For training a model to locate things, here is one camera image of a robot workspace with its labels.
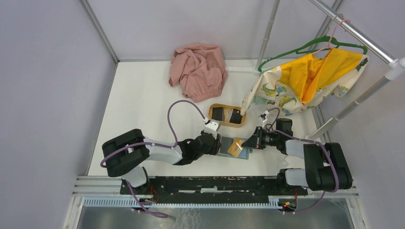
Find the black VIP card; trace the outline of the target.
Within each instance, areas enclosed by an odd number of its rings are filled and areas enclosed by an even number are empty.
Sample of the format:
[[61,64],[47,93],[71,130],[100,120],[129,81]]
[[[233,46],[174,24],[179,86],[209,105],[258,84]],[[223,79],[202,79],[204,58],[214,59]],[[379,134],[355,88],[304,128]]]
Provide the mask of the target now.
[[221,147],[220,147],[220,153],[224,155],[230,155],[228,152],[229,148],[231,147],[234,139],[230,137],[222,137],[221,138]]

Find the gold card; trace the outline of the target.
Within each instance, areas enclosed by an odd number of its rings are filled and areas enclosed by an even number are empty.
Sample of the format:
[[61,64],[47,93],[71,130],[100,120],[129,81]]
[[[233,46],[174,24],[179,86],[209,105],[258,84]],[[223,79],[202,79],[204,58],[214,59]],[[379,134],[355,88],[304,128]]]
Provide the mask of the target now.
[[244,139],[241,139],[239,137],[237,137],[231,147],[229,148],[228,152],[230,153],[230,155],[232,155],[233,157],[239,157],[241,152],[243,151],[243,147],[242,147],[242,143],[244,142]]

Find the green leather card holder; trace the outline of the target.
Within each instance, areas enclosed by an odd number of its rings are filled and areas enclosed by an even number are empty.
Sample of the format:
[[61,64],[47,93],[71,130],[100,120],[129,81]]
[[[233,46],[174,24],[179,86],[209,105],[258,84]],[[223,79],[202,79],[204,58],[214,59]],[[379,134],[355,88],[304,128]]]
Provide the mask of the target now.
[[246,139],[239,137],[221,137],[221,147],[217,155],[237,159],[248,159],[249,154],[252,153],[252,149],[242,147],[242,143],[245,141]]

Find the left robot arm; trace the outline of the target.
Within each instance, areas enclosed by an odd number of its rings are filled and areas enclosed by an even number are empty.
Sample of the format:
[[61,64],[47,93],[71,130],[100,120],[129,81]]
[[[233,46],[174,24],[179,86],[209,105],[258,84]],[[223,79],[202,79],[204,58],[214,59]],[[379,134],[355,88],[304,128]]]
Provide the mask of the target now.
[[145,137],[140,129],[133,129],[102,145],[104,159],[100,165],[107,169],[109,177],[120,177],[138,194],[149,191],[147,171],[140,164],[144,161],[160,161],[184,166],[203,155],[217,155],[221,147],[221,135],[201,131],[195,139],[185,139],[171,146]]

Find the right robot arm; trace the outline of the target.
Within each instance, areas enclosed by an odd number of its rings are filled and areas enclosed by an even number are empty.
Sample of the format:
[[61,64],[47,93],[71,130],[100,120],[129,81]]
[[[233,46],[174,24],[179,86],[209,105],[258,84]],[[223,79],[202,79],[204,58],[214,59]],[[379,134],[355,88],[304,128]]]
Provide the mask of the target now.
[[252,136],[242,143],[243,148],[251,149],[263,150],[267,146],[273,146],[284,155],[304,161],[303,168],[285,168],[279,171],[276,189],[282,195],[289,194],[295,186],[327,192],[352,187],[352,175],[340,144],[322,144],[294,137],[290,119],[277,119],[275,130],[258,126]]

